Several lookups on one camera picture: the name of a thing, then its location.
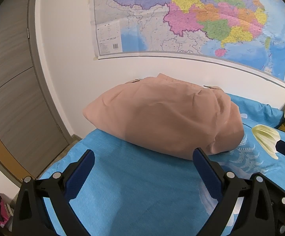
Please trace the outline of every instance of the white flower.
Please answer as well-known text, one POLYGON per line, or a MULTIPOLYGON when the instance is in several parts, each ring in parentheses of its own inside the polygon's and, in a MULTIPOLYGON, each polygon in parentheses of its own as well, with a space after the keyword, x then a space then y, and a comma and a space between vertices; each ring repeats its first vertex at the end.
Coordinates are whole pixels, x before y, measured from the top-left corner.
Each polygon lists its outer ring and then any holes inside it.
POLYGON ((252 133, 262 148, 274 159, 278 160, 276 155, 276 143, 280 140, 277 130, 266 125, 256 125, 252 128, 252 133))

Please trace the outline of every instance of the pink object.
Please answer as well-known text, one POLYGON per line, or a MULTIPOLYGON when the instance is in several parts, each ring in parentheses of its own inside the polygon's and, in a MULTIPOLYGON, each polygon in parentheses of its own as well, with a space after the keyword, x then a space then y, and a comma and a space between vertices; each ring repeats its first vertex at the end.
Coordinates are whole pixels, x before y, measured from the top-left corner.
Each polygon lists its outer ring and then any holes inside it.
POLYGON ((196 21, 196 6, 189 9, 189 13, 183 13, 175 3, 169 3, 169 13, 164 17, 164 22, 168 22, 171 31, 183 36, 182 31, 198 31, 204 26, 196 21))
POLYGON ((215 55, 216 56, 223 56, 227 52, 226 49, 217 49, 215 50, 215 55))
POLYGON ((3 222, 0 221, 0 227, 4 227, 5 224, 8 222, 9 218, 10 218, 10 213, 7 212, 7 204, 1 200, 0 202, 0 215, 3 218, 3 222))
POLYGON ((260 24, 256 19, 254 19, 249 27, 249 31, 253 38, 259 37, 262 34, 263 25, 260 24))
POLYGON ((84 110, 98 129, 147 149, 192 160, 235 149, 244 136, 239 108, 218 87, 159 74, 118 85, 84 110))

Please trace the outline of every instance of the door hinge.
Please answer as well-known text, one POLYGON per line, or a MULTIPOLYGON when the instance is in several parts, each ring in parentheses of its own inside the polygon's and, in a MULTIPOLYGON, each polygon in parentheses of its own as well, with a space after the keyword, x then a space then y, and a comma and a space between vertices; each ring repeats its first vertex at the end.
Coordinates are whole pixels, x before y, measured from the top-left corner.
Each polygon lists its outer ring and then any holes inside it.
POLYGON ((58 124, 57 124, 57 128, 60 130, 61 133, 63 133, 61 128, 60 128, 60 126, 58 124))

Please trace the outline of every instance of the door frame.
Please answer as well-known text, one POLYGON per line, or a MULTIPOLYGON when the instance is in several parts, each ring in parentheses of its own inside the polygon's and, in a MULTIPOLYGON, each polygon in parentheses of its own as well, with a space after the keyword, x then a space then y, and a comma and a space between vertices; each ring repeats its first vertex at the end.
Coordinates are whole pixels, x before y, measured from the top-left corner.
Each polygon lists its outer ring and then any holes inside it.
POLYGON ((40 86, 40 89, 42 91, 42 94, 44 96, 45 102, 59 128, 59 130, 62 132, 64 138, 68 142, 68 144, 71 144, 74 140, 72 139, 71 135, 69 134, 62 118, 60 117, 57 108, 55 106, 55 103, 52 99, 51 93, 48 89, 41 61, 38 51, 38 45, 36 42, 36 32, 35 32, 35 0, 28 0, 28 40, 29 40, 29 47, 30 47, 30 53, 32 58, 33 67, 35 70, 36 77, 38 79, 38 83, 40 86))

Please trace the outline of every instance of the bed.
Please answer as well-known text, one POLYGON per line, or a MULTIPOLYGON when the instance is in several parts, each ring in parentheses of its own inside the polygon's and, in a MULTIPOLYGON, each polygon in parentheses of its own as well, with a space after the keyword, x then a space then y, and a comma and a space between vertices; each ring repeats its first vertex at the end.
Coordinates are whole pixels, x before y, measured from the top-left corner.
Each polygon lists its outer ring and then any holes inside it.
MULTIPOLYGON (((250 178, 261 172, 285 190, 285 156, 274 159, 256 140, 258 124, 277 128, 283 112, 256 101, 230 95, 240 108, 244 137, 232 151, 211 155, 225 171, 250 178)), ((279 131, 281 140, 285 133, 279 131)), ((77 198, 70 201, 74 212, 93 236, 196 235, 214 210, 211 198, 192 161, 159 154, 98 129, 77 143, 41 177, 64 171, 91 149, 95 165, 77 198)), ((52 204, 47 211, 59 235, 65 235, 52 204)), ((242 204, 238 198, 223 235, 228 235, 242 204)))

